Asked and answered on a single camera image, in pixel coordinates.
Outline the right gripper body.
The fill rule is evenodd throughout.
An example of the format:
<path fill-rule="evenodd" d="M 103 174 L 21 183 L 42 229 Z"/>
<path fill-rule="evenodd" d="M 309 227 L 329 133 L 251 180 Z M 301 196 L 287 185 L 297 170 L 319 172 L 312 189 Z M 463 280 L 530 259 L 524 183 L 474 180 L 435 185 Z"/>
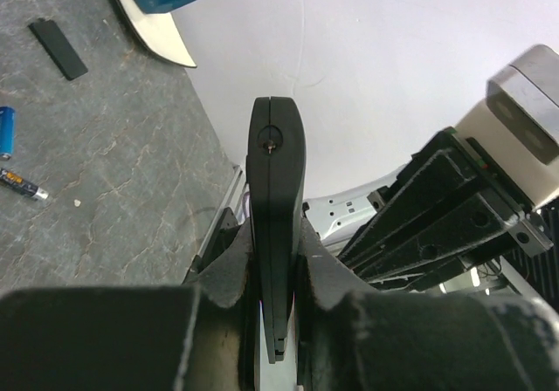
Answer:
<path fill-rule="evenodd" d="M 528 257 L 538 256 L 553 247 L 543 223 L 532 221 L 534 205 L 505 170 L 473 137 L 459 134 L 456 128 L 446 132 L 460 145 L 461 150 L 474 162 L 474 169 L 493 193 L 486 202 L 503 222 L 506 236 Z"/>

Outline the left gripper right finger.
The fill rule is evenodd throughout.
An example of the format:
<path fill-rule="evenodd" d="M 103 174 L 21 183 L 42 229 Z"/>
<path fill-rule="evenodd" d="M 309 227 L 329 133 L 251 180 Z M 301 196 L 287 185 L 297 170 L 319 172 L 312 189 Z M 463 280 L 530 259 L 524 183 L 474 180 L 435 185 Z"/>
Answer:
<path fill-rule="evenodd" d="M 379 292 L 300 229 L 297 381 L 306 390 L 555 390 L 558 317 L 518 295 Z"/>

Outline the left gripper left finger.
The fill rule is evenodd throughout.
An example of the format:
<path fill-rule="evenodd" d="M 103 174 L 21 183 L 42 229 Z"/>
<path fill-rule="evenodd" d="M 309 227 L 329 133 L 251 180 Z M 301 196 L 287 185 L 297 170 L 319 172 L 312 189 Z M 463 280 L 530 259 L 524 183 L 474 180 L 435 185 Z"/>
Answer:
<path fill-rule="evenodd" d="M 183 285 L 27 288 L 1 299 L 4 390 L 253 390 L 252 236 Z"/>

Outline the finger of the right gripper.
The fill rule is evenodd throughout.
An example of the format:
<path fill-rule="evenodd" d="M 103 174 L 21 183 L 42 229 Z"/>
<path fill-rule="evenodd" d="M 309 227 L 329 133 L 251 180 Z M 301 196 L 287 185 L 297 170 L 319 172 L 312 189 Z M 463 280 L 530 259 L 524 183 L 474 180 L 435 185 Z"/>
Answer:
<path fill-rule="evenodd" d="M 482 189 L 452 195 L 444 207 L 431 213 L 432 223 L 390 259 L 391 263 L 400 264 L 398 268 L 383 273 L 367 270 L 357 272 L 357 276 L 373 284 L 413 274 L 424 282 L 442 266 L 504 236 L 502 220 L 486 202 L 492 193 L 490 189 Z"/>
<path fill-rule="evenodd" d="M 400 249 L 428 227 L 432 212 L 478 177 L 475 165 L 455 148 L 417 154 L 398 175 L 400 189 L 340 255 L 355 272 L 388 272 Z"/>

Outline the black battery cover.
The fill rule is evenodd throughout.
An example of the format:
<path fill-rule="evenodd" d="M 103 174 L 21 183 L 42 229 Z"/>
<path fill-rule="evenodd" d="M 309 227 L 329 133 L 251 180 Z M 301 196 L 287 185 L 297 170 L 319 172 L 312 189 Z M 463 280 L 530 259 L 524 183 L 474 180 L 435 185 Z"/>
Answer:
<path fill-rule="evenodd" d="M 85 63 L 54 20 L 39 18 L 28 28 L 67 80 L 73 81 L 88 73 Z"/>

